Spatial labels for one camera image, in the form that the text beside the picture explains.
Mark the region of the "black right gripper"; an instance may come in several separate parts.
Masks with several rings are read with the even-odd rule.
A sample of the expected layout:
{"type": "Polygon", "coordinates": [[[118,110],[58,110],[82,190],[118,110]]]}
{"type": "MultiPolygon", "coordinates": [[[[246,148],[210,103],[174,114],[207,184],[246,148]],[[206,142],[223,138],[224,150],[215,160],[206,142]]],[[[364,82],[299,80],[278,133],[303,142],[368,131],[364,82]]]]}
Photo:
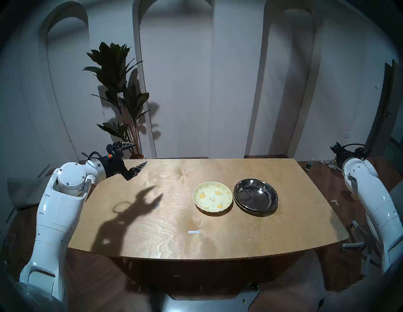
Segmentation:
{"type": "Polygon", "coordinates": [[[332,147],[330,147],[331,151],[335,154],[335,162],[337,167],[343,167],[345,161],[356,158],[356,154],[352,151],[345,149],[338,142],[335,143],[332,147]]]}

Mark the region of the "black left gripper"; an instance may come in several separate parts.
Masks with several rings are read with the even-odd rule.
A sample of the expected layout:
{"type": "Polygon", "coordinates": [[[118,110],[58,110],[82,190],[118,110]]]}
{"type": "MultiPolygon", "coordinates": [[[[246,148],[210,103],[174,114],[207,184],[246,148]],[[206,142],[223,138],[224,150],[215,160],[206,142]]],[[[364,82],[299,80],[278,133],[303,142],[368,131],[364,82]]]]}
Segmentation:
{"type": "Polygon", "coordinates": [[[145,168],[147,161],[130,169],[125,167],[123,151],[133,147],[135,147],[135,144],[129,142],[114,142],[107,145],[107,155],[103,156],[103,168],[106,179],[120,174],[125,180],[129,181],[145,168]]]}

